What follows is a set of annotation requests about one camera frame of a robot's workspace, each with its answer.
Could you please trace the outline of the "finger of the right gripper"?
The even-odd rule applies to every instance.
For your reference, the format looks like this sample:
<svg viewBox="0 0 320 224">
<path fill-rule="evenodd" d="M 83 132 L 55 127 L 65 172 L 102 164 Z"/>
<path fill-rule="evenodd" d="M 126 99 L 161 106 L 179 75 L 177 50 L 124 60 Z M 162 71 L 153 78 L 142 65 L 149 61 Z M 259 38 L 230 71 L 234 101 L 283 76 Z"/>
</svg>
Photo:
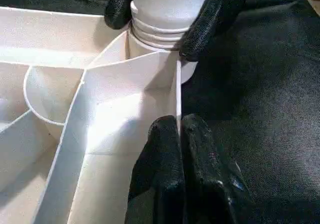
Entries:
<svg viewBox="0 0 320 224">
<path fill-rule="evenodd" d="M 122 29 L 131 20 L 131 1 L 133 0 L 109 0 L 104 11 L 104 20 L 112 29 Z"/>
<path fill-rule="evenodd" d="M 211 40 L 228 30 L 246 0 L 205 0 L 201 10 L 183 36 L 179 55 L 184 59 L 199 59 Z"/>
</svg>

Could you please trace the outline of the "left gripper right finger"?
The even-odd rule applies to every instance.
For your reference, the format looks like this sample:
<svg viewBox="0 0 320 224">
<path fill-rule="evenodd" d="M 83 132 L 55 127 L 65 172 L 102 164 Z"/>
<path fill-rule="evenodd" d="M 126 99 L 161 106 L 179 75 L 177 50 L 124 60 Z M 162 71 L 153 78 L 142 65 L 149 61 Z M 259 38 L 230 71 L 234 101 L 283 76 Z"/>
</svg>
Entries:
<svg viewBox="0 0 320 224">
<path fill-rule="evenodd" d="M 191 224 L 246 224 L 253 199 L 236 161 L 200 116 L 181 121 L 181 148 Z"/>
</svg>

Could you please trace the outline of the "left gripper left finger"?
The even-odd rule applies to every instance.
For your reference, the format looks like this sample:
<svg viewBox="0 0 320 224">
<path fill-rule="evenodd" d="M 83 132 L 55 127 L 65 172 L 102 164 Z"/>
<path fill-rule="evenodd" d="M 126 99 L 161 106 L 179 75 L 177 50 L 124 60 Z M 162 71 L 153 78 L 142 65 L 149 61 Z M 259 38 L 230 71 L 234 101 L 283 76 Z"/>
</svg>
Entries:
<svg viewBox="0 0 320 224">
<path fill-rule="evenodd" d="M 168 115 L 149 128 L 130 181 L 126 224 L 183 224 L 185 177 L 177 121 Z"/>
</svg>

